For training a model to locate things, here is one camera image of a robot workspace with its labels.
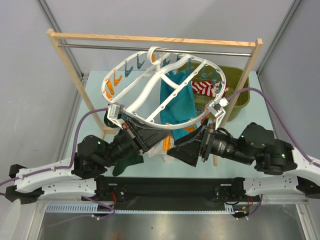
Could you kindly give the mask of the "white round clip hanger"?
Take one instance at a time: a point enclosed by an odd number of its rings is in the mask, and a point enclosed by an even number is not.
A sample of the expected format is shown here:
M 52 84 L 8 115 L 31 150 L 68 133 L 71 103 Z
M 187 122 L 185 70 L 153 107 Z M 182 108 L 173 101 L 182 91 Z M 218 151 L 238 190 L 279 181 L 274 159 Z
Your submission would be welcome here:
M 227 80 L 215 63 L 187 53 L 166 51 L 156 54 L 156 46 L 138 51 L 110 70 L 101 84 L 107 101 L 107 118 L 122 127 L 128 117 L 150 127 L 180 130 L 196 127 L 208 114 L 220 127 L 225 117 Z M 200 77 L 209 80 L 213 98 L 197 113 L 192 83 Z

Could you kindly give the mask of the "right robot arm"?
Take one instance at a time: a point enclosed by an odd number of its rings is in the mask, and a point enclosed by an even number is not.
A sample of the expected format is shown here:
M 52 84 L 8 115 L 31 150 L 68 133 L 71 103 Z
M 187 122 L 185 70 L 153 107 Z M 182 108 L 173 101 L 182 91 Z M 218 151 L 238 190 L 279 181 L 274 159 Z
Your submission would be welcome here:
M 242 201 L 247 196 L 294 191 L 307 198 L 320 197 L 320 161 L 307 155 L 300 146 L 276 139 L 273 131 L 254 122 L 247 125 L 239 138 L 222 127 L 203 124 L 178 139 L 167 155 L 195 167 L 198 160 L 210 155 L 244 165 L 254 164 L 265 178 L 232 180 L 231 196 Z

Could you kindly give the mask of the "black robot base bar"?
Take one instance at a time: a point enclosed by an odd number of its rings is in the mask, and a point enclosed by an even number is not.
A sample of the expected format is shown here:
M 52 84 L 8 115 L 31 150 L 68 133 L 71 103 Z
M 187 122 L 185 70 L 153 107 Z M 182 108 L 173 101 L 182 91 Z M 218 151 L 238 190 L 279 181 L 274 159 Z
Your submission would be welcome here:
M 244 199 L 244 179 L 236 178 L 151 178 L 111 177 L 95 178 L 98 195 L 113 193 L 119 202 L 137 197 L 221 199 L 236 202 Z

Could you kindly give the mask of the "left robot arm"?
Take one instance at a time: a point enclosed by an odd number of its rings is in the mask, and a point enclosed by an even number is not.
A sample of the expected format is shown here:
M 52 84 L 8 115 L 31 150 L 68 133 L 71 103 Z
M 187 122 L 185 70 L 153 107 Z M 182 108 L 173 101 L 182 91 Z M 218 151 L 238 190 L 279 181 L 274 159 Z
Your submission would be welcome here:
M 33 169 L 12 165 L 9 176 L 14 184 L 6 188 L 4 196 L 11 202 L 19 199 L 22 204 L 29 204 L 45 194 L 45 186 L 55 182 L 94 180 L 110 167 L 117 177 L 127 167 L 143 163 L 142 155 L 170 136 L 169 129 L 151 127 L 129 117 L 111 143 L 88 135 L 70 159 Z

